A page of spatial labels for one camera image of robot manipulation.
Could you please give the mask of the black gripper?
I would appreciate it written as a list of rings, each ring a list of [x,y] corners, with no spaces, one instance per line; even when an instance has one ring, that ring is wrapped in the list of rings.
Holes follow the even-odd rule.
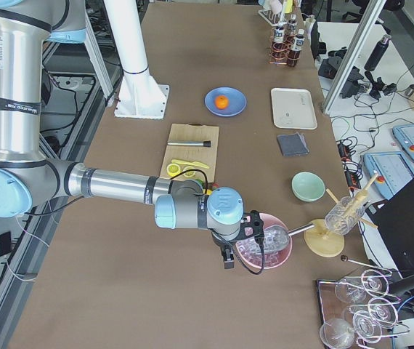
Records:
[[[234,241],[228,241],[223,236],[219,235],[216,232],[212,232],[212,239],[214,243],[221,249],[224,269],[229,270],[235,267],[235,258],[234,258]]]

